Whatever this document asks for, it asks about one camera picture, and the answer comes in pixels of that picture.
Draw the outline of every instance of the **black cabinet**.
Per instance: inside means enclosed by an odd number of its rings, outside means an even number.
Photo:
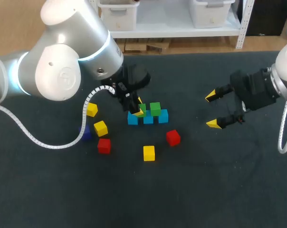
[[[243,1],[238,16],[241,19]],[[287,0],[255,0],[247,36],[280,36],[287,19]]]

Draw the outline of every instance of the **robotic arm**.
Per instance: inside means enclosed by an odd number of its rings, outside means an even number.
[[[79,89],[83,68],[116,90],[125,111],[140,111],[136,90],[150,82],[150,75],[142,66],[124,63],[88,0],[47,0],[41,18],[46,30],[31,51],[0,57],[0,103],[15,95],[67,100]]]
[[[206,97],[206,100],[212,102],[231,92],[235,93],[237,110],[232,115],[209,121],[207,125],[223,129],[236,122],[243,123],[246,112],[271,105],[279,97],[282,97],[286,100],[286,106],[279,134],[278,150],[280,153],[287,152],[287,143],[282,149],[282,137],[287,115],[287,45],[280,51],[276,63],[271,68],[261,69],[252,75],[237,71],[230,75],[229,84],[214,89]]]

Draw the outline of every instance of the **floor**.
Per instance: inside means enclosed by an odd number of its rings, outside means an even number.
[[[0,0],[0,55],[35,45],[45,28],[39,13],[44,2]],[[237,37],[176,38],[166,54],[280,50],[287,44],[286,30],[287,24],[280,37],[247,37],[241,50],[235,49]]]

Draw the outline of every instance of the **red cube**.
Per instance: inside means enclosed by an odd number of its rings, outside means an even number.
[[[176,146],[181,143],[181,137],[176,130],[167,132],[166,138],[170,146]]]
[[[99,139],[98,152],[102,154],[109,154],[111,151],[111,140],[109,139]]]

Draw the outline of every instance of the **white shelf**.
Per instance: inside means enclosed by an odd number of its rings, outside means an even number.
[[[134,31],[112,31],[113,38],[174,38],[238,36],[240,23],[230,9],[221,28],[194,28],[189,0],[141,0],[137,28]]]

